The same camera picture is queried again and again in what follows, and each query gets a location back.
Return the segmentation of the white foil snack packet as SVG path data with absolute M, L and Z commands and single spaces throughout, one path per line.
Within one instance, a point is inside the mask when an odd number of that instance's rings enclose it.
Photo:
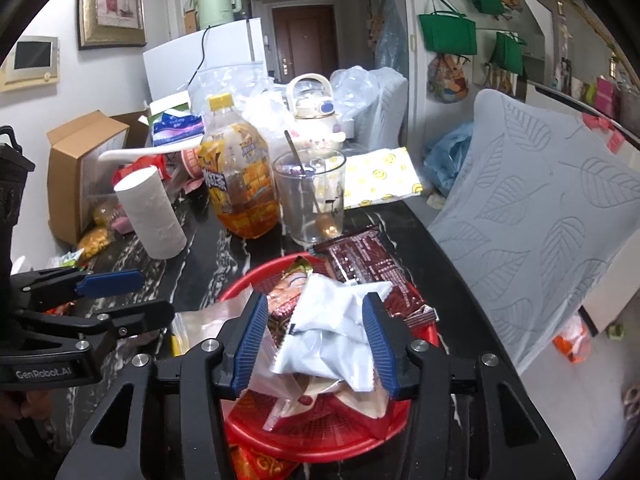
M 299 296 L 270 370 L 347 382 L 356 392 L 374 389 L 374 364 L 363 326 L 367 294 L 385 300 L 389 281 L 352 284 L 311 274 Z

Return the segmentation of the clear plastic snack bag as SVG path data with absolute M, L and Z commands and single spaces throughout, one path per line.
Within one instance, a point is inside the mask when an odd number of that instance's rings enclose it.
M 171 323 L 174 356 L 182 356 L 196 344 L 216 338 L 225 322 L 241 315 L 252 292 L 253 287 L 248 285 L 231 299 L 219 301 L 202 310 L 177 313 Z M 270 370 L 276 353 L 276 344 L 266 328 L 247 388 L 274 398 L 297 401 L 303 394 L 303 388 L 295 376 L 274 374 Z

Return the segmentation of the brown cardboard box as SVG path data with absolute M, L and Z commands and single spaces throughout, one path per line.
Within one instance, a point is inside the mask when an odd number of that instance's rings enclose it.
M 55 238 L 73 245 L 92 221 L 92 201 L 113 192 L 117 162 L 101 162 L 101 154 L 142 148 L 149 127 L 141 112 L 107 116 L 95 110 L 47 133 L 50 154 L 47 176 L 49 226 Z

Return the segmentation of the dark red snack packet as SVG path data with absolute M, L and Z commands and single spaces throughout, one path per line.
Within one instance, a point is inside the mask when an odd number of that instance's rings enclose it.
M 310 253 L 322 258 L 334 278 L 341 282 L 391 282 L 392 290 L 384 299 L 384 307 L 392 318 L 402 318 L 413 333 L 436 324 L 436 311 L 388 250 L 387 236 L 379 226 L 367 226 L 315 244 Z

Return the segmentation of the white paper towel roll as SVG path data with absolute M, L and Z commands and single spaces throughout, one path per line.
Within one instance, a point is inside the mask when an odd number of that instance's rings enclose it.
M 138 169 L 114 185 L 134 232 L 149 257 L 167 260 L 186 247 L 186 236 L 155 166 Z

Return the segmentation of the metal spoon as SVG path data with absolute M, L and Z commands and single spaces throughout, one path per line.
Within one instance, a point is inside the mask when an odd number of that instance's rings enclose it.
M 312 202 L 314 203 L 314 210 L 316 211 L 316 220 L 314 220 L 314 223 L 316 224 L 316 227 L 320 232 L 321 239 L 329 240 L 330 238 L 337 236 L 338 234 L 337 226 L 333 220 L 332 214 L 328 214 L 327 212 L 324 212 L 320 207 L 316 197 L 316 191 L 314 190 L 314 182 L 312 182 L 311 178 L 308 177 L 308 174 L 306 173 L 306 169 L 304 167 L 302 159 L 298 154 L 297 148 L 295 147 L 295 144 L 292 140 L 292 136 L 290 135 L 288 130 L 285 130 L 284 136 L 285 136 L 286 142 L 288 142 L 288 147 L 292 152 L 293 158 L 296 164 L 299 166 L 300 172 L 302 173 L 303 182 L 309 188 Z

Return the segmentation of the iced tea bottle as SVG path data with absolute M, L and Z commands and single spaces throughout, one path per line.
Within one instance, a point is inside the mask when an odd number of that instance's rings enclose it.
M 196 150 L 216 217 L 231 233 L 258 238 L 280 219 L 268 146 L 229 93 L 207 98 L 210 117 Z

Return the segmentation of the glass cup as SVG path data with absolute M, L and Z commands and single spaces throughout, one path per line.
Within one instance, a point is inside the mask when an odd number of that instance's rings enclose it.
M 320 207 L 324 212 L 332 214 L 337 226 L 337 236 L 340 236 L 344 223 L 345 155 L 328 148 L 305 148 L 299 150 L 298 154 L 308 177 L 314 182 Z M 292 152 L 285 153 L 274 161 L 273 177 L 288 235 L 304 247 L 324 242 L 314 223 L 316 211 L 309 188 L 303 182 Z

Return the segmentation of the blue tissue pack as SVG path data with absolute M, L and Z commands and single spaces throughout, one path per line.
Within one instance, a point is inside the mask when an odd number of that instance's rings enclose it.
M 204 124 L 200 116 L 187 110 L 170 108 L 150 117 L 151 140 L 154 148 L 201 136 Z

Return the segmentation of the white kettle teapot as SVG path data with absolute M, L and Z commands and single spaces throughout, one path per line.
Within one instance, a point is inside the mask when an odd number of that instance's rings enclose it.
M 286 86 L 286 104 L 293 116 L 288 132 L 296 148 L 342 148 L 346 133 L 338 121 L 334 92 L 325 76 L 309 73 L 293 78 Z

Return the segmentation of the white refrigerator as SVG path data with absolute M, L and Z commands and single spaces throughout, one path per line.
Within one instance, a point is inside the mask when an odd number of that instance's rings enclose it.
M 249 18 L 170 40 L 143 53 L 153 101 L 186 90 L 197 70 L 259 62 L 266 67 L 260 18 Z

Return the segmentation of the colourful patterned bag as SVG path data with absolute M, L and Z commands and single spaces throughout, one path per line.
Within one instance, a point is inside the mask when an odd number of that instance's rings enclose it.
M 464 100 L 469 94 L 464 69 L 469 59 L 463 55 L 439 53 L 428 64 L 427 91 L 435 101 L 452 104 Z

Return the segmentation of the green tote bag right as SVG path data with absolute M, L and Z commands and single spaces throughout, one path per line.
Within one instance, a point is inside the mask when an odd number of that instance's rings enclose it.
M 522 47 L 526 44 L 524 39 L 514 36 L 512 32 L 496 32 L 495 47 L 491 52 L 489 65 L 522 76 L 524 74 Z

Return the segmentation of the green tote bag left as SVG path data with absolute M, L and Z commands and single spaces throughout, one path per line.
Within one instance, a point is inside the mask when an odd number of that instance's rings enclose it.
M 432 12 L 420 14 L 427 51 L 438 54 L 477 55 L 476 24 L 446 0 L 431 0 Z

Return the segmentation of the wall intercom panel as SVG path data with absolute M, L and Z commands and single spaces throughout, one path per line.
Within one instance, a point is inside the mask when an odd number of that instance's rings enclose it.
M 1 91 L 9 92 L 60 80 L 58 38 L 21 36 L 1 65 Z

